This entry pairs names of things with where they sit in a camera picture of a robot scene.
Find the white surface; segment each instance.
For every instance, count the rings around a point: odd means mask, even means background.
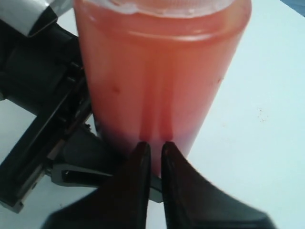
[[[60,24],[76,33],[72,12]],[[253,16],[189,160],[207,179],[266,211],[278,229],[305,228],[305,18],[278,0],[254,0]],[[0,102],[0,162],[33,120]],[[38,229],[54,210],[92,189],[45,177],[16,215],[0,208],[1,229]],[[150,203],[148,229],[164,229]]]

